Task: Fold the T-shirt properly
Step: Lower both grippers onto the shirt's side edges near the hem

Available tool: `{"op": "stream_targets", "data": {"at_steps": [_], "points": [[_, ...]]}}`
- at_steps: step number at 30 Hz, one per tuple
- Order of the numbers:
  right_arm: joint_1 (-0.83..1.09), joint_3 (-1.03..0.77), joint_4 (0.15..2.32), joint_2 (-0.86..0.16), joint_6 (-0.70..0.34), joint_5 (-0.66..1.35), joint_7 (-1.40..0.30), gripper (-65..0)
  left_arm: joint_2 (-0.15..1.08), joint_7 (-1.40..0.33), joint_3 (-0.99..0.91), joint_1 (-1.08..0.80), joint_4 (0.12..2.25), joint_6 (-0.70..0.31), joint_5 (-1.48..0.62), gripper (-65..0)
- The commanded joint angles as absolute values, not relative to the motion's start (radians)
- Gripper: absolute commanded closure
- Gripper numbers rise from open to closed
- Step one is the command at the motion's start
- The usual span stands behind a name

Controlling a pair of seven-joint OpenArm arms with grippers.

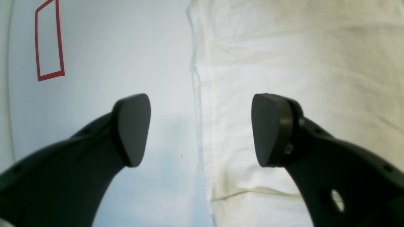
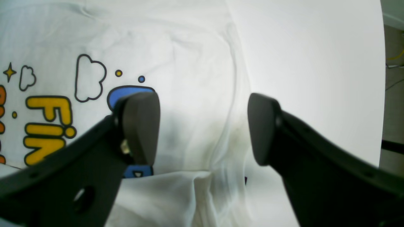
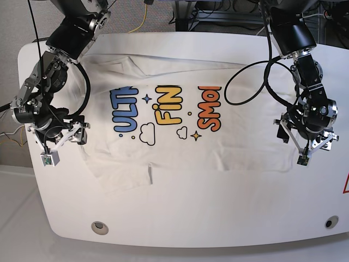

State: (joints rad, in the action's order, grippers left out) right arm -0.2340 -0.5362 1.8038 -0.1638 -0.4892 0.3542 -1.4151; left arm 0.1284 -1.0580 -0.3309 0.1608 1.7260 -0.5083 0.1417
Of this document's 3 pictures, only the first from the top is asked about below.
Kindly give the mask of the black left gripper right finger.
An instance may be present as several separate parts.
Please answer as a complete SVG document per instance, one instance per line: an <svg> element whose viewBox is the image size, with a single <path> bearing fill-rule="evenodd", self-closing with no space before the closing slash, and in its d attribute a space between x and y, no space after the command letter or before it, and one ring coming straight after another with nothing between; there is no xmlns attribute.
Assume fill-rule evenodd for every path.
<svg viewBox="0 0 404 227"><path fill-rule="evenodd" d="M333 137L297 101L255 94L252 130L259 165L286 169L315 227L403 226L403 172Z"/></svg>

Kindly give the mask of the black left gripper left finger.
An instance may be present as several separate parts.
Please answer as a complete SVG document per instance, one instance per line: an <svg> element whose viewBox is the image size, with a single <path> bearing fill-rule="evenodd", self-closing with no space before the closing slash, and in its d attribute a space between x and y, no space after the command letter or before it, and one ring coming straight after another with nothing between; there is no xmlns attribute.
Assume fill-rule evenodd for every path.
<svg viewBox="0 0 404 227"><path fill-rule="evenodd" d="M142 162L150 119L146 94L120 99L70 138L8 168L1 219L15 227L91 227L114 177Z"/></svg>

